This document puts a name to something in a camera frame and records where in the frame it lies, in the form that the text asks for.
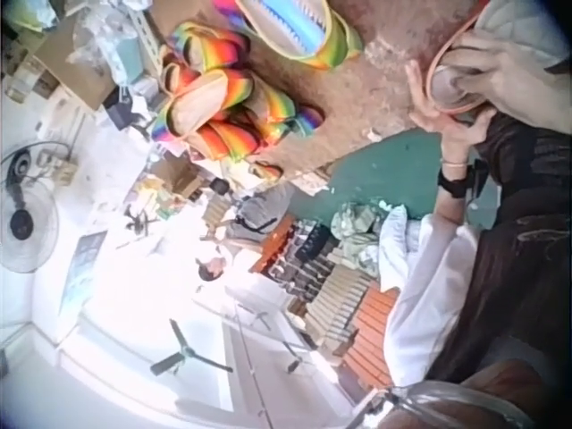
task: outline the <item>green floor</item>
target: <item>green floor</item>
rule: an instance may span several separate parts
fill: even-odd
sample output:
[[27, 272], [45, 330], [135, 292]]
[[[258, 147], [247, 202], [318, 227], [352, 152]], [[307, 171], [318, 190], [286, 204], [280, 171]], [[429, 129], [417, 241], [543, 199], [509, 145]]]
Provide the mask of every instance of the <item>green floor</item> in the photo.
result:
[[[378, 205], [404, 204], [409, 216], [431, 213], [441, 151], [439, 138], [422, 130], [401, 133], [346, 156], [336, 168], [328, 190], [314, 197], [297, 194], [291, 211], [329, 224], [346, 201]], [[490, 226], [497, 206], [497, 189], [488, 183], [469, 208], [469, 222]]]

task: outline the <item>white sleeve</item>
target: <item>white sleeve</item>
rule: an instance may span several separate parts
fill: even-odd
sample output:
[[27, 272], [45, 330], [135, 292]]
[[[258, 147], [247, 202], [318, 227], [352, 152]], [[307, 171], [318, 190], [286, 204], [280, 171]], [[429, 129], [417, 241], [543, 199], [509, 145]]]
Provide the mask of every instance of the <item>white sleeve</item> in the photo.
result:
[[437, 214], [421, 222], [419, 252], [390, 312], [383, 354], [396, 386], [424, 379], [465, 304], [479, 231]]

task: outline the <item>person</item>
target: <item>person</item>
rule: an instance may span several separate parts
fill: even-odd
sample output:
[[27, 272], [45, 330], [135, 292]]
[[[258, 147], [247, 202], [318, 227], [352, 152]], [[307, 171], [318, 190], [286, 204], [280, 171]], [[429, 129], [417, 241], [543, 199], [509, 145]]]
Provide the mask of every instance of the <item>person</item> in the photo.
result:
[[[217, 239], [215, 228], [211, 228], [202, 240], [215, 244], [214, 254], [209, 255], [206, 261], [196, 259], [200, 279], [204, 282], [217, 280], [234, 264], [240, 252], [246, 253], [244, 250], [255, 257], [260, 255], [262, 242], [286, 215], [293, 194], [293, 185], [279, 183], [244, 198], [236, 215], [218, 225], [217, 228], [224, 228], [222, 239]], [[243, 258], [241, 265], [247, 264], [247, 260], [254, 263], [251, 259]]]
[[[444, 63], [479, 71], [455, 84], [493, 106], [471, 126], [456, 122], [425, 96], [418, 63], [406, 67], [411, 119], [441, 133], [442, 164], [415, 268], [386, 325], [395, 387], [385, 398], [394, 407], [380, 429], [533, 427], [564, 398], [570, 74], [551, 74], [517, 46], [479, 31], [454, 47]], [[471, 148], [501, 187], [489, 231], [464, 223]], [[543, 427], [570, 427], [567, 416]]]

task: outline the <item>fan guard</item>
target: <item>fan guard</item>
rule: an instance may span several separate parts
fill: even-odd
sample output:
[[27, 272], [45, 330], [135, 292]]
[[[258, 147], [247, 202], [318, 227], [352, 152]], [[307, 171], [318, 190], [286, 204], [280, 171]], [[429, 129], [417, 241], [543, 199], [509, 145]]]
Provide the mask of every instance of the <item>fan guard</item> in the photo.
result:
[[[21, 195], [18, 205], [14, 195]], [[0, 264], [14, 273], [33, 273], [52, 255], [59, 226], [54, 198], [46, 185], [25, 178], [0, 185]]]

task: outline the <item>bracelet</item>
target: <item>bracelet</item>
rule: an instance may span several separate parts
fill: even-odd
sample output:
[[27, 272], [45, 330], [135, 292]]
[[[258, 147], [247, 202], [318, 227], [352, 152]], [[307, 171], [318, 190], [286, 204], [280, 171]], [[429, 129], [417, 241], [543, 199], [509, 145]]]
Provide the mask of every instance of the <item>bracelet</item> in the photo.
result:
[[468, 162], [466, 162], [466, 163], [451, 163], [451, 162], [441, 158], [441, 165], [444, 165], [446, 167], [466, 168], [466, 167], [468, 167]]

